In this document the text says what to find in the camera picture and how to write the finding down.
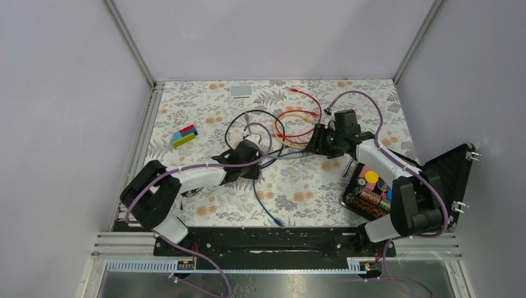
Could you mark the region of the colourful toy brick stack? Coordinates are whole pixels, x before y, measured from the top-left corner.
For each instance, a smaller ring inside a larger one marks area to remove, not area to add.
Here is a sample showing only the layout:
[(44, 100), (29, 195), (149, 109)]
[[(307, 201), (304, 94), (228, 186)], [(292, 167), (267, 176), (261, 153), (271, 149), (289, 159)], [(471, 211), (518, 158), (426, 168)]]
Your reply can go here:
[(173, 148), (178, 148), (181, 145), (190, 142), (198, 135), (194, 125), (190, 125), (181, 130), (176, 131), (170, 141)]

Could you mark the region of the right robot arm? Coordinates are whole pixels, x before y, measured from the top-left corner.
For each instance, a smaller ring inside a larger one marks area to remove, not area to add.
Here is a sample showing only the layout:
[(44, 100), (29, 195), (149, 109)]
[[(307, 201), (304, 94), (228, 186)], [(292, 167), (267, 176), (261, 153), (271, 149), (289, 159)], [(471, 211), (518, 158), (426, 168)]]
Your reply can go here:
[(317, 124), (305, 152), (335, 158), (351, 156), (368, 166), (391, 189), (387, 215), (362, 225), (356, 238), (359, 253), (370, 256), (380, 242), (402, 237), (437, 237), (448, 228), (447, 208), (437, 175), (426, 173), (392, 154), (371, 132), (363, 132), (355, 112), (334, 113), (333, 124)]

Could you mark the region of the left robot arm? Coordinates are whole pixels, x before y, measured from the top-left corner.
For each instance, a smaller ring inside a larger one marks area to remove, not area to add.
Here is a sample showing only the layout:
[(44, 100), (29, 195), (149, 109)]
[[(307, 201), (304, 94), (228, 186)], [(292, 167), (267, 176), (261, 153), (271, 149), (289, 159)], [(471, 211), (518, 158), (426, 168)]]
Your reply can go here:
[(260, 142), (260, 137), (250, 134), (235, 149), (214, 156), (207, 163), (172, 170), (158, 160), (150, 161), (120, 194), (120, 202), (127, 208), (126, 219), (133, 216), (141, 227), (169, 240), (174, 253), (187, 254), (193, 240), (186, 225), (171, 213), (176, 197), (239, 178), (256, 178), (263, 156)]

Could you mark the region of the black case with chips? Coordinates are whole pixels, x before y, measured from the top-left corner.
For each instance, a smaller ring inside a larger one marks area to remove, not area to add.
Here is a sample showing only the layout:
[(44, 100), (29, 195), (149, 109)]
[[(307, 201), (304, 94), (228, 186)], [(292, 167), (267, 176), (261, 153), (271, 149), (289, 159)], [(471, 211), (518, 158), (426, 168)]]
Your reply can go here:
[(389, 215), (401, 235), (438, 232), (457, 223), (471, 165), (479, 157), (473, 144), (464, 143), (417, 166), (419, 178), (400, 177), (392, 185), (360, 163), (341, 204), (369, 221)]

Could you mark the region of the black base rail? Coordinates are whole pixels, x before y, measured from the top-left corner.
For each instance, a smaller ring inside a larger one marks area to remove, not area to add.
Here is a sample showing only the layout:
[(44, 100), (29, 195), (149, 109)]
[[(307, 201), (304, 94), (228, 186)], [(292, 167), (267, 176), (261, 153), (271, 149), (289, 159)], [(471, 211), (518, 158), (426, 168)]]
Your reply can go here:
[(179, 243), (223, 270), (346, 269), (348, 258), (375, 260), (384, 243), (366, 245), (354, 227), (192, 227)]

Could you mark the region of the floral table mat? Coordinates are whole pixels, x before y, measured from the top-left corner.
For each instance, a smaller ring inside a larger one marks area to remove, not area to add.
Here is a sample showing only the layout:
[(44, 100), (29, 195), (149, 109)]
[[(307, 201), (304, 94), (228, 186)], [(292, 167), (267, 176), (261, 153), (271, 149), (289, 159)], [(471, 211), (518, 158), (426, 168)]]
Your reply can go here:
[[(263, 147), (282, 144), (269, 139), (276, 116), (290, 137), (288, 151), (296, 153), (310, 138), (317, 121), (327, 122), (323, 109), (353, 109), (364, 131), (380, 130), (380, 141), (391, 150), (417, 159), (401, 102), (388, 79), (359, 80), (262, 80), (249, 81), (251, 97), (232, 98), (230, 88), (239, 81), (171, 81), (162, 88), (146, 161), (158, 160), (174, 168), (200, 164), (230, 147), (243, 136), (243, 128), (262, 137)], [(173, 134), (194, 125), (198, 135), (178, 148)], [(277, 160), (261, 171), (257, 181), (241, 178), (224, 186), (202, 189), (192, 197), (178, 197), (171, 213), (188, 226), (271, 226), (276, 220), (286, 227), (356, 226), (363, 218), (343, 208), (342, 174), (355, 165), (348, 156), (323, 156)]]

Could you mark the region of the white small switch box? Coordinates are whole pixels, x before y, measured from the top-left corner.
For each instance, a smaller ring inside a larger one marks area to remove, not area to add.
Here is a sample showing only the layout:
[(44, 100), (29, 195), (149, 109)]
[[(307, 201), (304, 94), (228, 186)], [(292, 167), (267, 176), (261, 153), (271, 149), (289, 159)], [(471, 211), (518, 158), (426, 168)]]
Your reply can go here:
[(252, 92), (252, 85), (235, 85), (230, 88), (230, 95), (232, 98), (251, 97)]

